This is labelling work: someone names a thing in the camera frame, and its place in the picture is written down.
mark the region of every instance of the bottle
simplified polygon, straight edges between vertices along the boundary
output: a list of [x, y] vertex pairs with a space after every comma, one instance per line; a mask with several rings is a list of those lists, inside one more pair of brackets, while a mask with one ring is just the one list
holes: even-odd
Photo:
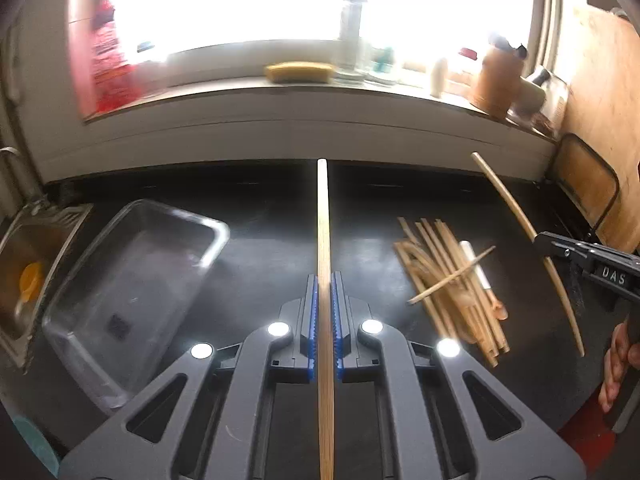
[[446, 57], [437, 59], [431, 69], [431, 97], [440, 99], [449, 73], [449, 62]]

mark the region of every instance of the wooden stick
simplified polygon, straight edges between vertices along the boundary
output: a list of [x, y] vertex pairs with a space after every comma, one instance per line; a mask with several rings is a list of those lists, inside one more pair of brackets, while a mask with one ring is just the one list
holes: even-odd
[[334, 478], [334, 330], [326, 160], [318, 160], [318, 430], [320, 479]]
[[[444, 223], [441, 222], [440, 220], [436, 220], [435, 224], [436, 224], [436, 229], [440, 233], [440, 237], [442, 238], [445, 247], [449, 249], [449, 253], [451, 254], [451, 257], [454, 263], [456, 264], [457, 267], [463, 267], [465, 265], [465, 262], [460, 259], [460, 255], [456, 251], [458, 248], [458, 242], [453, 237], [453, 234], [451, 234], [447, 229], [445, 229]], [[486, 319], [486, 315], [484, 313], [484, 307], [482, 306], [482, 298], [479, 297], [478, 291], [474, 288], [471, 282], [471, 277], [473, 275], [474, 275], [474, 272], [470, 272], [465, 276], [463, 276], [462, 279], [463, 279], [463, 282], [465, 283], [466, 288], [469, 291], [469, 294], [471, 294], [471, 297], [473, 298], [473, 308], [474, 308], [476, 317], [478, 318], [479, 331], [482, 335], [482, 339], [484, 343], [487, 345], [488, 352], [490, 352], [494, 356], [497, 356], [499, 354], [497, 341]]]
[[[491, 181], [491, 183], [494, 185], [496, 191], [500, 193], [500, 196], [507, 203], [507, 206], [509, 206], [509, 209], [511, 209], [511, 212], [515, 215], [516, 219], [524, 229], [524, 232], [526, 232], [527, 236], [529, 237], [529, 240], [531, 240], [531, 242], [533, 243], [533, 240], [536, 238], [537, 233], [536, 233], [536, 230], [533, 228], [533, 225], [531, 225], [531, 222], [529, 221], [527, 216], [524, 214], [524, 211], [522, 210], [522, 208], [518, 205], [518, 203], [516, 202], [514, 197], [511, 195], [511, 193], [509, 193], [509, 191], [507, 190], [505, 185], [502, 183], [500, 178], [494, 173], [494, 170], [492, 170], [489, 167], [489, 165], [484, 161], [484, 159], [479, 155], [479, 153], [473, 152], [471, 154], [471, 157], [476, 162], [476, 164], [480, 167], [482, 172]], [[567, 319], [569, 320], [569, 325], [571, 325], [571, 330], [572, 332], [574, 332], [574, 339], [578, 347], [578, 352], [580, 352], [581, 356], [584, 356], [584, 344], [582, 343], [580, 328], [578, 327], [578, 322], [575, 319], [574, 310], [571, 306], [571, 302], [569, 301], [569, 297], [566, 294], [566, 290], [564, 288], [564, 285], [562, 284], [562, 280], [558, 275], [558, 270], [556, 269], [556, 266], [554, 265], [554, 263], [551, 261], [551, 258], [549, 258], [548, 256], [546, 256], [543, 259], [543, 263], [545, 265], [546, 272], [548, 272], [549, 277], [551, 278], [551, 281], [553, 282], [556, 288], [556, 292], [560, 297], [560, 303], [562, 303], [562, 308], [564, 308], [564, 313], [566, 314]]]
[[436, 246], [437, 251], [440, 253], [441, 259], [444, 261], [443, 267], [446, 266], [446, 268], [449, 270], [450, 273], [456, 272], [456, 266], [453, 264], [453, 262], [451, 261], [451, 258], [449, 257], [449, 254], [447, 253], [445, 248], [442, 246], [442, 243], [438, 238], [438, 235], [436, 234], [436, 232], [433, 230], [433, 227], [431, 227], [429, 222], [427, 222], [424, 218], [421, 218], [420, 220], [422, 220], [422, 224], [424, 225], [424, 228], [427, 229], [427, 232], [431, 237], [431, 240]]
[[[405, 241], [402, 244], [409, 252], [411, 252], [416, 257], [416, 259], [419, 262], [424, 264], [428, 273], [436, 277], [438, 279], [438, 282], [445, 279], [446, 274], [440, 272], [438, 269], [435, 268], [435, 264], [433, 263], [433, 261], [420, 247], [416, 247], [409, 241]], [[455, 301], [456, 306], [458, 306], [458, 304], [460, 303], [459, 289], [456, 288], [453, 291], [450, 290], [449, 292], [450, 292], [451, 299]], [[468, 305], [460, 305], [460, 306], [462, 308], [468, 308]], [[478, 339], [479, 341], [479, 344], [482, 346], [482, 342], [484, 340], [488, 342], [488, 338], [484, 336], [484, 332], [481, 326], [482, 319], [480, 315], [475, 311], [475, 306], [473, 301], [471, 302], [471, 310], [469, 312], [470, 312], [470, 317], [467, 319], [467, 321], [469, 323], [470, 328], [472, 329], [472, 333], [475, 335], [476, 339]], [[490, 346], [492, 348], [494, 347], [493, 341], [491, 341]]]
[[[422, 278], [422, 282], [423, 283], [427, 283], [427, 284], [431, 285], [433, 282], [437, 281], [437, 279], [433, 275], [433, 273], [429, 272], [429, 269], [427, 269], [427, 267], [425, 267], [422, 263], [420, 263], [420, 261], [415, 261], [413, 263], [413, 265], [414, 265], [415, 270], [418, 273], [418, 276]], [[453, 319], [451, 318], [451, 314], [449, 313], [449, 310], [447, 309], [446, 305], [444, 304], [446, 302], [446, 299], [450, 299], [450, 298], [445, 298], [444, 296], [436, 296], [436, 295], [434, 295], [433, 304], [436, 307], [437, 311], [439, 312], [440, 317], [442, 318], [442, 321], [444, 322], [444, 326], [447, 329], [447, 332], [449, 332], [449, 337], [451, 337], [453, 339], [458, 339], [458, 331], [456, 330], [456, 327], [455, 327], [455, 325], [453, 323]]]
[[[442, 279], [444, 278], [444, 276], [446, 276], [449, 273], [447, 269], [447, 265], [445, 264], [442, 258], [442, 255], [440, 254], [440, 251], [436, 247], [434, 241], [431, 239], [431, 237], [429, 236], [429, 233], [426, 231], [424, 227], [424, 225], [428, 225], [429, 223], [426, 221], [425, 218], [421, 218], [420, 220], [422, 221], [422, 224], [419, 222], [416, 222], [415, 226], [420, 232], [420, 234], [422, 235], [422, 238], [424, 239], [425, 243], [427, 244], [427, 247], [431, 251], [431, 254], [435, 258], [441, 273], [441, 276], [439, 277], [439, 279]], [[457, 325], [457, 329], [458, 329], [458, 333], [460, 334], [460, 337], [464, 339], [466, 342], [468, 342], [469, 344], [477, 343], [478, 340], [474, 336], [474, 334], [476, 333], [476, 327], [473, 324], [473, 317], [469, 316], [468, 302], [465, 302], [462, 300], [462, 295], [468, 294], [468, 293], [463, 290], [463, 287], [461, 285], [455, 285], [455, 284], [451, 284], [450, 286], [448, 286], [446, 289], [446, 292], [449, 293], [451, 303], [457, 309], [459, 314], [459, 316], [454, 318], [454, 322]]]
[[[427, 225], [429, 224], [424, 218], [420, 218], [420, 220], [422, 221], [423, 224], [427, 224]], [[431, 251], [431, 254], [433, 254], [433, 257], [435, 258], [436, 263], [440, 267], [440, 270], [442, 270], [443, 275], [446, 276], [447, 266], [444, 263], [444, 260], [442, 259], [442, 255], [440, 254], [440, 251], [436, 247], [434, 241], [431, 240], [431, 237], [429, 236], [429, 233], [424, 228], [424, 225], [422, 225], [420, 222], [416, 222], [415, 226], [418, 229], [418, 232], [422, 235], [422, 238], [424, 239], [424, 242], [427, 244], [427, 247]]]
[[398, 221], [400, 222], [400, 227], [402, 228], [402, 231], [404, 231], [404, 234], [406, 235], [407, 238], [409, 238], [411, 243], [419, 246], [420, 242], [418, 241], [418, 238], [414, 235], [414, 232], [411, 231], [411, 228], [409, 227], [409, 224], [406, 222], [404, 217], [399, 216]]
[[[452, 251], [453, 259], [456, 260], [459, 265], [463, 265], [465, 262], [469, 262], [470, 260], [463, 253], [462, 248], [460, 248], [460, 244], [451, 232], [451, 229], [449, 229], [449, 227], [444, 222], [439, 220], [436, 220], [436, 226], [439, 229], [442, 229], [445, 236], [450, 240], [450, 250]], [[493, 334], [495, 342], [501, 349], [503, 349], [505, 352], [508, 352], [510, 350], [510, 347], [507, 343], [507, 338], [504, 336], [504, 332], [502, 331], [500, 323], [498, 323], [498, 320], [494, 316], [492, 305], [489, 302], [489, 298], [487, 297], [484, 288], [482, 288], [482, 285], [480, 284], [478, 275], [475, 272], [470, 273], [468, 275], [468, 280], [476, 294], [476, 297], [478, 298], [480, 307], [482, 308], [482, 311], [486, 316], [486, 321], [491, 328], [491, 332]]]
[[[418, 277], [417, 273], [415, 272], [415, 269], [412, 267], [409, 254], [404, 250], [404, 247], [400, 242], [394, 243], [394, 247], [396, 248], [396, 252], [400, 257], [400, 261], [404, 265], [404, 269], [406, 270], [406, 273], [409, 275], [409, 278], [411, 279], [411, 281], [414, 282], [415, 288], [417, 290], [424, 290], [424, 283]], [[424, 300], [422, 300], [422, 304], [424, 305], [424, 309], [427, 311], [429, 316], [431, 316], [431, 320], [433, 321], [433, 324], [436, 327], [436, 331], [438, 332], [438, 335], [441, 338], [447, 337], [448, 336], [447, 330], [445, 329], [444, 324], [440, 319], [440, 314], [438, 314], [438, 312], [436, 311], [436, 307], [433, 304], [433, 301], [431, 301], [431, 298], [424, 298]]]
[[465, 272], [468, 272], [469, 269], [473, 269], [473, 267], [474, 267], [474, 265], [476, 263], [478, 263], [480, 260], [482, 260], [485, 256], [487, 256], [487, 254], [489, 254], [494, 249], [495, 249], [495, 245], [489, 247], [487, 250], [483, 251], [479, 256], [476, 256], [473, 260], [471, 260], [468, 264], [460, 267], [458, 270], [456, 270], [455, 272], [453, 272], [452, 274], [450, 274], [446, 278], [443, 278], [442, 280], [440, 280], [435, 285], [430, 286], [424, 292], [421, 292], [417, 296], [412, 297], [409, 300], [409, 303], [411, 303], [411, 304], [418, 303], [418, 301], [422, 300], [423, 298], [427, 298], [428, 296], [433, 294], [436, 290], [440, 290], [443, 286], [447, 285], [447, 283], [450, 283], [453, 280], [455, 280], [456, 278], [462, 276]]
[[413, 254], [414, 257], [421, 264], [424, 265], [424, 267], [426, 268], [426, 270], [430, 274], [432, 274], [434, 277], [436, 277], [436, 282], [439, 282], [440, 280], [442, 280], [446, 276], [446, 274], [443, 274], [443, 273], [440, 272], [440, 269], [438, 269], [438, 267], [436, 267], [436, 264], [434, 263], [434, 261], [420, 247], [412, 244], [411, 242], [402, 242], [402, 244], [404, 245], [404, 248], [407, 251], [409, 251], [411, 254]]

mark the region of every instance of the finger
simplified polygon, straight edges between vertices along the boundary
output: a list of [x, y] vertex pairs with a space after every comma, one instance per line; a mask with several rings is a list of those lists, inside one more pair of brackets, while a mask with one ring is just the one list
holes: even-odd
[[620, 360], [620, 356], [615, 349], [609, 353], [609, 361], [611, 376], [615, 382], [619, 383], [625, 372], [625, 361]]
[[633, 368], [640, 370], [640, 343], [636, 343], [629, 349], [627, 360]]
[[613, 329], [611, 348], [618, 354], [622, 362], [626, 360], [626, 355], [629, 352], [629, 335], [626, 319]]
[[598, 395], [598, 403], [604, 413], [608, 413], [609, 410], [611, 409], [609, 399], [607, 399], [607, 387], [604, 383], [602, 383], [602, 387], [600, 388], [600, 394]]
[[613, 404], [613, 402], [618, 398], [618, 394], [620, 393], [620, 383], [613, 383], [607, 387], [607, 400], [609, 404]]
[[604, 384], [608, 388], [613, 384], [613, 373], [611, 371], [611, 349], [604, 355]]

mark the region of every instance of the stainless steel sink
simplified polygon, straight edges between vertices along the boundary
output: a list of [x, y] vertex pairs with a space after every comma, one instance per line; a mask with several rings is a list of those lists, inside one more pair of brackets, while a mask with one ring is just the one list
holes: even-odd
[[[42, 300], [56, 267], [90, 210], [91, 205], [63, 210], [26, 207], [0, 242], [0, 346], [18, 367], [27, 362]], [[44, 282], [38, 297], [23, 304], [18, 281], [24, 268], [34, 262], [42, 264]]]

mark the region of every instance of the wooden cutting board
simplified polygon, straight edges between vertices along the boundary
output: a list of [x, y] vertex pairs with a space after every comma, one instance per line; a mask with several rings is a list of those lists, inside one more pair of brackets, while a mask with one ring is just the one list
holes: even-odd
[[[595, 7], [576, 9], [574, 17], [576, 70], [561, 131], [580, 136], [616, 171], [620, 196], [598, 236], [632, 252], [640, 244], [640, 37], [630, 23]], [[558, 174], [594, 225], [613, 181], [580, 147], [563, 151]]]

